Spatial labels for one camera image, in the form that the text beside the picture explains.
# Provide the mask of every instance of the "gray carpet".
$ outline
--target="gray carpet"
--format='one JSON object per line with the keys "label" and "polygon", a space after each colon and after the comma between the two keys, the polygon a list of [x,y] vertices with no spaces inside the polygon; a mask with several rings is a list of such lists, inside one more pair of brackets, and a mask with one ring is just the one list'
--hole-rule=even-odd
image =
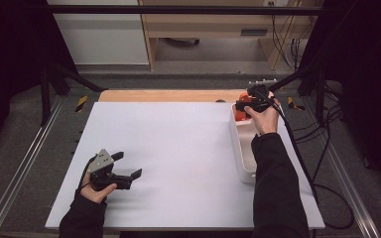
{"label": "gray carpet", "polygon": [[[237,73],[186,76],[108,74],[89,75],[87,78],[109,88],[243,89],[248,80],[261,79],[258,77]],[[99,93],[92,92],[76,83],[70,82],[70,85],[73,89],[64,100],[57,121],[1,226],[0,231],[2,232],[55,233],[44,227],[51,211],[50,204],[58,194],[72,153],[75,151],[76,141],[80,139],[80,131],[84,128],[91,110],[92,102],[96,101],[99,96]],[[288,96],[293,97],[296,105],[304,104],[292,85],[276,94],[283,105],[287,104]],[[81,112],[74,112],[82,95],[87,95],[88,100]],[[334,102],[331,100],[326,101],[327,107],[330,108],[332,104]],[[313,122],[307,111],[283,107],[293,129],[306,127]],[[41,101],[38,87],[13,98],[10,115],[0,133],[0,197],[39,130],[40,121]],[[310,130],[300,131],[295,135],[300,137]],[[362,155],[343,122],[336,120],[331,124],[331,140],[381,234],[381,175],[376,171],[364,168]],[[299,144],[299,149],[310,174],[312,174],[317,165],[322,144],[318,139],[314,139]],[[341,193],[326,158],[320,168],[317,182]],[[343,202],[325,190],[318,189],[317,193],[320,202],[319,209],[324,220],[337,226],[346,224],[349,214]],[[317,235],[322,237],[362,237],[356,222],[345,230],[327,227],[320,230]]]}

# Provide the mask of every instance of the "black sleeve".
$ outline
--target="black sleeve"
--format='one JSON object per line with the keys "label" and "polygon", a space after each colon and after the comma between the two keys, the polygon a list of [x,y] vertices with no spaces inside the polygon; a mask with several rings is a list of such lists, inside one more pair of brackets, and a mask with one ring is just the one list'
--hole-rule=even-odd
{"label": "black sleeve", "polygon": [[70,210],[60,225],[60,238],[101,238],[103,237],[104,213],[107,204],[95,203],[75,193]]}
{"label": "black sleeve", "polygon": [[252,237],[309,237],[299,177],[277,133],[255,136],[256,184]]}

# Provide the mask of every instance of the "black pole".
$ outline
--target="black pole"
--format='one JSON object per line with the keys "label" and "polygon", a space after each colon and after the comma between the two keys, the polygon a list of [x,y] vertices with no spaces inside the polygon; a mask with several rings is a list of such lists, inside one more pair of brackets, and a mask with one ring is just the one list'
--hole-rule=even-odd
{"label": "black pole", "polygon": [[55,14],[207,14],[207,15],[335,15],[343,9],[323,7],[240,7],[240,6],[122,6],[122,5],[40,5],[27,10]]}
{"label": "black pole", "polygon": [[316,105],[316,117],[319,124],[324,127],[323,121],[323,102],[324,102],[324,78],[322,71],[319,70],[317,79],[317,105]]}
{"label": "black pole", "polygon": [[49,93],[49,81],[47,76],[46,68],[43,68],[43,71],[40,75],[40,83],[42,89],[42,126],[46,124],[49,117],[51,116],[51,99]]}
{"label": "black pole", "polygon": [[62,74],[63,76],[69,77],[69,78],[79,82],[80,84],[88,87],[89,89],[91,89],[95,92],[102,92],[104,90],[107,90],[107,88],[97,86],[94,83],[86,80],[85,78],[81,77],[80,75],[78,75],[74,72],[69,71],[68,69],[64,68],[63,66],[61,66],[57,63],[54,63],[52,65],[52,67],[55,69],[55,71]]}

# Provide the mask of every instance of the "metal rod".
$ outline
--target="metal rod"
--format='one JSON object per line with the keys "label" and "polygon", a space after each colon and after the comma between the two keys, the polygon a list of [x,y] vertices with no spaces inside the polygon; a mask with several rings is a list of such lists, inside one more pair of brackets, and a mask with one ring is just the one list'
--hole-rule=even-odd
{"label": "metal rod", "polygon": [[240,7],[240,6],[122,6],[122,5],[40,5],[27,10],[56,14],[207,14],[207,15],[285,15],[319,16],[344,13],[343,9],[323,7]]}
{"label": "metal rod", "polygon": [[39,151],[41,150],[60,110],[61,106],[64,102],[64,98],[61,96],[57,96],[56,102],[53,106],[53,112],[51,114],[50,119],[46,123],[46,125],[42,126],[39,130],[39,132],[36,135],[36,138],[34,139],[33,143],[31,144],[29,150],[27,151],[23,161],[21,162],[20,167],[15,172],[14,176],[12,177],[11,182],[9,183],[8,187],[6,188],[4,194],[2,195],[0,199],[0,227],[11,208],[12,203],[14,202],[15,198],[17,197],[17,194],[24,182],[24,180],[27,177],[27,174],[29,173],[29,170],[36,159]]}
{"label": "metal rod", "polygon": [[[305,105],[307,105],[307,109],[315,121],[316,117],[313,112],[314,106],[313,101],[310,99],[303,98]],[[323,133],[320,135],[320,141],[323,145],[326,143],[327,133]],[[328,155],[329,155],[329,163],[332,167],[333,172],[338,180],[339,186],[343,191],[345,198],[351,204],[351,208],[354,212],[354,216],[357,220],[358,227],[360,228],[363,236],[366,238],[380,238],[380,234],[376,228],[376,225],[373,222],[369,212],[367,211],[366,206],[364,205],[363,200],[361,199],[360,194],[358,193],[355,185],[346,171],[344,165],[341,162],[341,159],[338,156],[338,153],[335,150],[332,142],[329,142],[328,145]]]}

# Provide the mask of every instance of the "white board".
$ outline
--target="white board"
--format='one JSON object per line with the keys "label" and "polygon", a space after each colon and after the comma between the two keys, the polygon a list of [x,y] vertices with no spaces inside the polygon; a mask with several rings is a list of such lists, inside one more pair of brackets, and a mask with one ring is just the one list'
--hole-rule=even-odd
{"label": "white board", "polygon": [[[95,103],[46,227],[59,227],[87,161],[104,148],[109,154],[125,153],[115,163],[113,172],[117,175],[143,169],[130,190],[115,190],[108,196],[105,227],[252,228],[254,187],[241,182],[236,169],[230,105]],[[302,186],[301,196],[309,226],[324,228],[308,184]]]}

